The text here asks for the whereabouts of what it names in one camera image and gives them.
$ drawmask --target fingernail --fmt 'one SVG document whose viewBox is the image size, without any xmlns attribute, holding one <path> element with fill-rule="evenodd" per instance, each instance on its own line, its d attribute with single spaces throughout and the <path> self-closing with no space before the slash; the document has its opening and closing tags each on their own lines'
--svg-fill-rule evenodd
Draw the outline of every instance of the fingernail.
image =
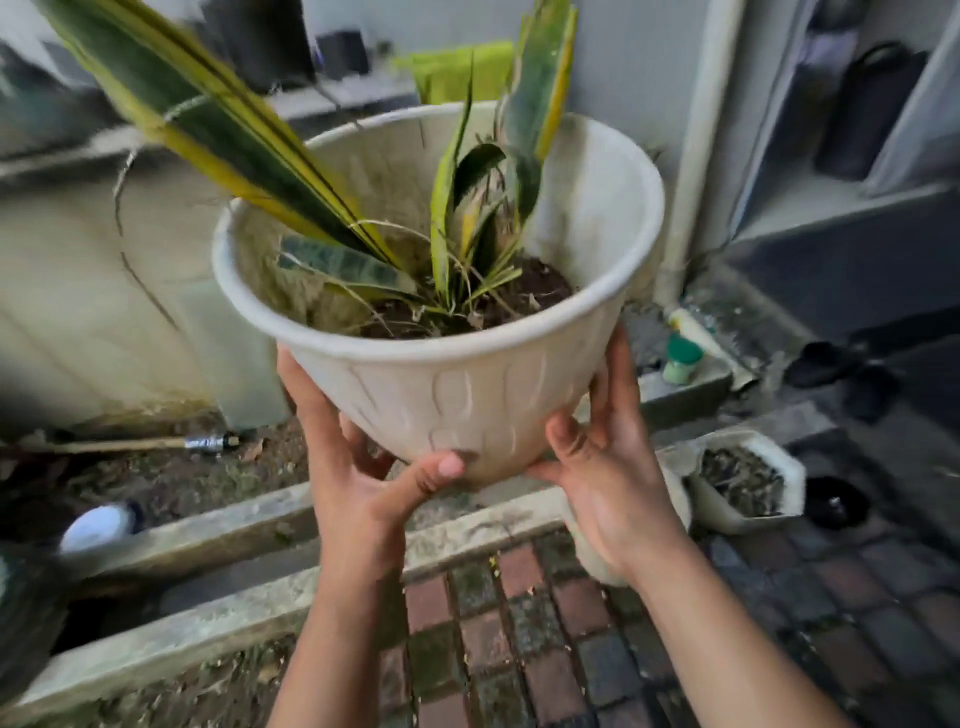
<svg viewBox="0 0 960 728">
<path fill-rule="evenodd" d="M 443 477 L 457 477 L 457 475 L 462 475 L 464 472 L 464 461 L 460 459 L 460 455 L 451 452 L 440 461 L 440 465 L 437 466 L 437 472 Z"/>
</svg>

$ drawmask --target black bag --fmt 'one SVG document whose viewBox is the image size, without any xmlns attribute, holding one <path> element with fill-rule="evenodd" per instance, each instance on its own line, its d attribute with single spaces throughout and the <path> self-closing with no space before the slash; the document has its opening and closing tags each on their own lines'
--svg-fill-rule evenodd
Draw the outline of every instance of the black bag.
<svg viewBox="0 0 960 728">
<path fill-rule="evenodd" d="M 866 179 L 928 55 L 891 40 L 851 63 L 814 160 L 818 172 L 841 180 Z"/>
</svg>

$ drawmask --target pot rim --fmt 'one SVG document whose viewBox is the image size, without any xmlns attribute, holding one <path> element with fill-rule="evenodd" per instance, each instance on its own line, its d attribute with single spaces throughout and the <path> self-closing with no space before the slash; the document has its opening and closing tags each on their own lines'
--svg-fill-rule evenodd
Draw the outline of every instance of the pot rim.
<svg viewBox="0 0 960 728">
<path fill-rule="evenodd" d="M 495 102 L 482 102 L 475 106 L 482 108 L 494 104 Z M 401 119 L 446 114 L 461 106 L 461 103 L 454 102 L 391 111 L 366 120 L 364 127 L 372 129 Z M 498 352 L 547 336 L 591 312 L 625 288 L 653 247 L 663 221 L 663 184 L 660 172 L 646 153 L 627 135 L 606 124 L 581 114 L 567 113 L 564 116 L 582 119 L 592 131 L 610 138 L 615 145 L 622 148 L 620 154 L 631 159 L 640 169 L 641 185 L 637 194 L 646 198 L 645 202 L 650 209 L 636 231 L 633 244 L 618 265 L 611 267 L 582 291 L 578 291 L 545 311 L 485 331 L 473 331 L 435 339 L 402 341 L 364 339 L 306 327 L 261 302 L 240 277 L 235 259 L 234 233 L 241 219 L 241 213 L 250 205 L 240 199 L 229 203 L 217 223 L 212 252 L 213 276 L 233 306 L 260 330 L 283 344 L 320 351 L 337 358 L 364 362 L 446 361 Z M 315 136 L 307 142 L 307 146 L 310 148 L 322 146 L 351 133 L 357 133 L 357 131 L 351 124 L 345 124 Z"/>
</svg>

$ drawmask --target small plastic container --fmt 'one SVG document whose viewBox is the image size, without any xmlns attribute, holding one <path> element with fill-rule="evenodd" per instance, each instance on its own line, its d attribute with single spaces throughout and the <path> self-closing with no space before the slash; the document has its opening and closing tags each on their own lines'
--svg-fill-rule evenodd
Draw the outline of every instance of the small plastic container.
<svg viewBox="0 0 960 728">
<path fill-rule="evenodd" d="M 704 452 L 709 448 L 740 446 L 750 450 L 783 477 L 783 495 L 776 516 L 750 518 L 731 506 L 703 478 L 690 479 L 693 495 L 694 520 L 707 528 L 728 536 L 769 528 L 800 516 L 804 512 L 806 495 L 806 468 L 797 458 L 769 437 L 750 429 L 714 432 L 694 442 L 696 446 L 696 473 Z"/>
<path fill-rule="evenodd" d="M 704 350 L 698 344 L 684 339 L 679 333 L 670 337 L 666 345 L 666 366 L 663 367 L 663 380 L 668 384 L 683 387 L 690 383 L 697 371 L 697 365 L 704 358 Z"/>
<path fill-rule="evenodd" d="M 66 529 L 60 553 L 77 553 L 119 541 L 142 527 L 143 514 L 132 502 L 110 503 L 87 511 Z"/>
</svg>

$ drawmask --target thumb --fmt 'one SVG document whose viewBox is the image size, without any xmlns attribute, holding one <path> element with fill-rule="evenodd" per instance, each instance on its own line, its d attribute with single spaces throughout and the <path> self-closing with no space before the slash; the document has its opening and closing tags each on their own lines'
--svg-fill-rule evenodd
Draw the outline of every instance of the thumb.
<svg viewBox="0 0 960 728">
<path fill-rule="evenodd" d="M 569 468 L 586 465 L 600 452 L 580 424 L 566 413 L 557 413 L 547 420 L 546 439 L 560 462 Z"/>
<path fill-rule="evenodd" d="M 463 475 L 465 468 L 463 458 L 451 450 L 425 455 L 384 485 L 378 498 L 381 514 L 393 522 L 405 522 L 419 505 Z"/>
</svg>

